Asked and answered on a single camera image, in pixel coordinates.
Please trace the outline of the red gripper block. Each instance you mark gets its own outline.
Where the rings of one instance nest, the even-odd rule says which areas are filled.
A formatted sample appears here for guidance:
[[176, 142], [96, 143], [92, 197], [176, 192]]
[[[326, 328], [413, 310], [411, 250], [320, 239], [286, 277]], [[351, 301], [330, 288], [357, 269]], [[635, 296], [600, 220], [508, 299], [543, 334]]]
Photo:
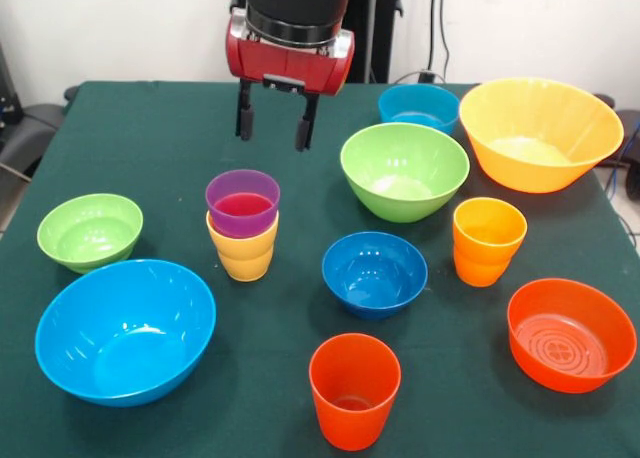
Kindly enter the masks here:
[[251, 82], [265, 78], [285, 78], [304, 84], [306, 106], [298, 122], [295, 148], [310, 148], [319, 95], [335, 96], [349, 73], [354, 50], [354, 34], [341, 30], [329, 44], [328, 53], [316, 49], [287, 48], [266, 40], [248, 38], [244, 20], [230, 20], [226, 36], [226, 56], [230, 73], [239, 81], [235, 134], [243, 141], [252, 137], [254, 111], [250, 102]]

